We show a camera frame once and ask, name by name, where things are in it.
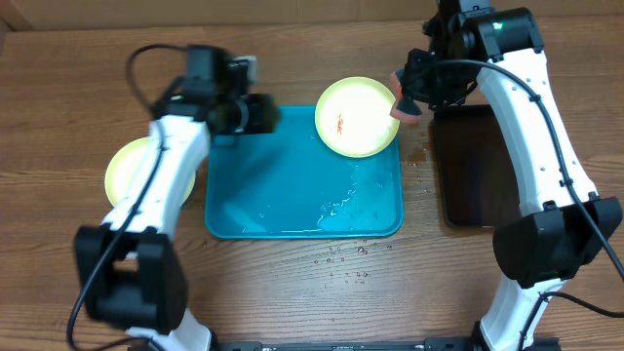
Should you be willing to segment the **red and black sponge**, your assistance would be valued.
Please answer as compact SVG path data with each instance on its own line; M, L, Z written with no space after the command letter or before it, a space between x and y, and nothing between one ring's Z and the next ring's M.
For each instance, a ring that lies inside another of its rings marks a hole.
M407 124L418 124L421 120L421 112L416 110L414 102L408 102L404 99L403 88L400 82L403 73L404 70L399 69L390 75L390 81L396 93L396 100L390 111L390 116Z

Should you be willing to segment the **yellow-green plate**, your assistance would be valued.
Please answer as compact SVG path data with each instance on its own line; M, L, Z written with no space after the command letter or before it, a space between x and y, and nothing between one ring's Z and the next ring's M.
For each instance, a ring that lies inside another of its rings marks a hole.
M148 145L148 136L133 140L124 145L109 162L104 176L104 190L112 208L125 197Z
M365 158L385 149L400 122L390 116L394 95L368 77L348 77L327 87L315 108L315 126L332 151Z

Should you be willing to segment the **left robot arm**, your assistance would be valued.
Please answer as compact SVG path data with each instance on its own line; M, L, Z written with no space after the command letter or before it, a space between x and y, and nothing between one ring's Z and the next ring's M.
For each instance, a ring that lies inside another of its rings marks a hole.
M188 307L188 285L173 245L190 179L208 158L214 136L270 134L280 112L272 96L252 94L257 59L235 57L208 45L188 45L186 72L154 101L140 89L135 50L125 65L126 82L150 115L148 146L124 196L98 226L74 237L81 291L66 326L81 310L95 321L122 329L139 350L215 350L214 333Z

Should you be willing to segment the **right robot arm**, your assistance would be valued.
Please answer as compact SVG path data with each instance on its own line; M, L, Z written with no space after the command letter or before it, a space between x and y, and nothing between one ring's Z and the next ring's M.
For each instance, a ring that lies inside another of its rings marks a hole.
M432 350L556 350L534 331L549 302L599 252L622 220L578 162L549 83L543 38L530 10L495 10L487 1L442 1L426 21L427 50L410 51L394 79L392 114L407 120L420 104L455 112L475 90L498 123L519 191L518 220L492 237L502 278L486 315L468 337L428 338Z

